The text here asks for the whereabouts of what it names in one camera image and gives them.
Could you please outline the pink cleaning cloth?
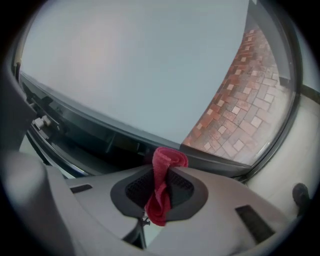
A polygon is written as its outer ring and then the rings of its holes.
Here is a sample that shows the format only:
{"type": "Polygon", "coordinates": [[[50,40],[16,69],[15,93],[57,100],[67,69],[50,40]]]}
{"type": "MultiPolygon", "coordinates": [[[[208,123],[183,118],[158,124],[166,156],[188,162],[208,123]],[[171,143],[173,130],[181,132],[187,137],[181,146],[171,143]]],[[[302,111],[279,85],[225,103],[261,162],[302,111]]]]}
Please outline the pink cleaning cloth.
{"type": "Polygon", "coordinates": [[[166,214],[171,210],[166,176],[170,167],[187,167],[187,156],[172,148],[158,147],[153,153],[152,167],[154,190],[144,209],[149,220],[160,227],[166,225],[166,214]]]}

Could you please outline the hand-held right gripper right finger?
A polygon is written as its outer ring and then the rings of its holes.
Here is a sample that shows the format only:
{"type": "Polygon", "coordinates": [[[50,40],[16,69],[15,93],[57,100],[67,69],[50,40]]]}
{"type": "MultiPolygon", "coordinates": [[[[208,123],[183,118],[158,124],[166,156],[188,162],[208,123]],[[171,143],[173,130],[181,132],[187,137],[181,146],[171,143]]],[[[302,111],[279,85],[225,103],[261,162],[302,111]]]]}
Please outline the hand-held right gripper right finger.
{"type": "Polygon", "coordinates": [[[273,232],[288,225],[287,217],[275,206],[244,184],[221,175],[179,167],[179,171],[197,178],[207,187],[204,206],[187,220],[168,222],[148,245],[156,256],[232,256],[257,244],[236,212],[243,206],[252,209],[273,232]]]}

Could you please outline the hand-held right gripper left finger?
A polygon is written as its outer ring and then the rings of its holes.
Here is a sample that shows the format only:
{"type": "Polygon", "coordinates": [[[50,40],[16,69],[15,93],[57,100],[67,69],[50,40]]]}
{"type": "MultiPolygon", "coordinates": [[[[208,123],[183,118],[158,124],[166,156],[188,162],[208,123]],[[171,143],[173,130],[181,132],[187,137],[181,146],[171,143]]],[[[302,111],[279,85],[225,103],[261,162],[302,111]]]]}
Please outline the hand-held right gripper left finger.
{"type": "Polygon", "coordinates": [[[50,190],[70,235],[67,256],[153,256],[125,241],[138,219],[123,215],[113,204],[111,189],[119,181],[150,165],[106,175],[65,179],[55,167],[46,168],[50,190]]]}

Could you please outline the dark window frame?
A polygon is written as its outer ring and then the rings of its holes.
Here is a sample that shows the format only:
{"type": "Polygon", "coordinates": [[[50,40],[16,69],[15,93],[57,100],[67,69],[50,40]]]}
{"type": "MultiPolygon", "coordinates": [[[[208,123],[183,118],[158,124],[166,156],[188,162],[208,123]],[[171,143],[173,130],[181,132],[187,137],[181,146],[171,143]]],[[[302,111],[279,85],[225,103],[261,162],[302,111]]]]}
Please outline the dark window frame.
{"type": "Polygon", "coordinates": [[[287,137],[302,81],[293,24],[271,0],[46,0],[12,69],[33,120],[51,120],[27,139],[69,179],[166,147],[244,180],[287,137]]]}

